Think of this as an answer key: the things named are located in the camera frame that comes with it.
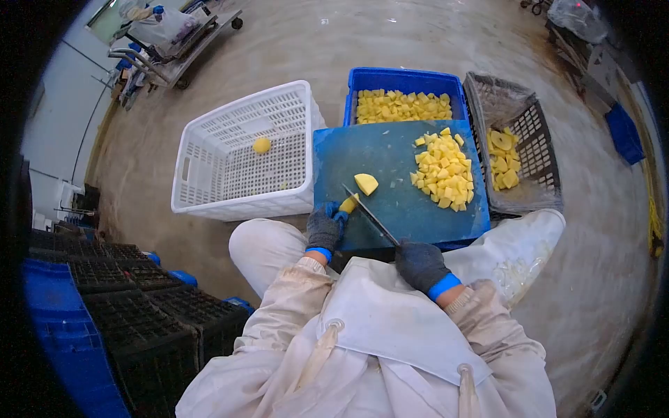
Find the gray knitted glove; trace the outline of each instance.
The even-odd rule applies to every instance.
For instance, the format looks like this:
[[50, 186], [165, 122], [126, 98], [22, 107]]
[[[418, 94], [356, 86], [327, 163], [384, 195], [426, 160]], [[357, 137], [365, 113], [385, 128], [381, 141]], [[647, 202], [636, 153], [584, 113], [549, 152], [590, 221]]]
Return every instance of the gray knitted glove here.
[[349, 219], [348, 213], [338, 210], [337, 202], [326, 202], [316, 206], [306, 222], [309, 236], [307, 251], [312, 248], [326, 249], [330, 252], [328, 261], [337, 248], [337, 243], [344, 237], [344, 225]]
[[451, 270], [444, 265], [441, 250], [434, 245], [402, 240], [395, 250], [395, 264], [402, 278], [427, 295]]

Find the white plastic crate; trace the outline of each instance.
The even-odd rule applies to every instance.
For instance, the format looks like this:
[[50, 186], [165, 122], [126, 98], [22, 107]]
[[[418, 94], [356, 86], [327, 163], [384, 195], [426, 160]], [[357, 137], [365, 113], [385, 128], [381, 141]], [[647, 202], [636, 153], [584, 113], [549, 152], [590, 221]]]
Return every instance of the white plastic crate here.
[[[325, 127], [304, 80], [200, 116], [181, 134], [172, 211], [222, 221], [311, 212], [312, 133]], [[261, 136], [272, 147], [257, 154]]]

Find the blue glove cuff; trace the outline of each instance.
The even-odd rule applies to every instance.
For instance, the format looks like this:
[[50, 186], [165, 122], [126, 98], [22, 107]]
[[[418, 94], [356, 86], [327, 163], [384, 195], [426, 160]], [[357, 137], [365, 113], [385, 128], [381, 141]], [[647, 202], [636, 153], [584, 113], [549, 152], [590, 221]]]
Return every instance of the blue glove cuff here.
[[432, 302], [436, 302], [437, 298], [442, 293], [456, 287], [458, 284], [462, 284], [460, 279], [458, 279], [455, 274], [449, 273], [427, 291], [427, 296]]
[[307, 251], [318, 251], [322, 255], [325, 255], [325, 258], [328, 260], [328, 264], [332, 261], [332, 253], [328, 249], [321, 248], [321, 247], [312, 247], [312, 248], [307, 248], [307, 249], [304, 250], [305, 253]]

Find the crate handle hole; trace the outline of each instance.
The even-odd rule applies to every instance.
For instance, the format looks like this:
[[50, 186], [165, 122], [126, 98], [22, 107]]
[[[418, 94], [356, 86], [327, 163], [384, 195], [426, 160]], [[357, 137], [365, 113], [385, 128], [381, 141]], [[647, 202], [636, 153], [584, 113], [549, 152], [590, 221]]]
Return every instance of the crate handle hole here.
[[183, 170], [181, 171], [181, 179], [188, 181], [188, 171], [191, 168], [191, 159], [186, 157], [183, 159]]

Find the leg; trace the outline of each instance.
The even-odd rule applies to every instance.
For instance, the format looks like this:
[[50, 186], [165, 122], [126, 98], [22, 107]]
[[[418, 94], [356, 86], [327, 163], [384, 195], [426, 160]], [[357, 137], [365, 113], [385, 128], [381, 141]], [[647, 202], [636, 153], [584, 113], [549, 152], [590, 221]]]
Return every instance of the leg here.
[[269, 219], [251, 219], [230, 235], [232, 262], [262, 299], [278, 272], [302, 258], [306, 238], [297, 228]]
[[546, 265], [564, 228], [565, 218], [554, 209], [506, 219], [472, 245], [444, 253], [444, 264], [463, 284], [492, 280], [513, 307]]

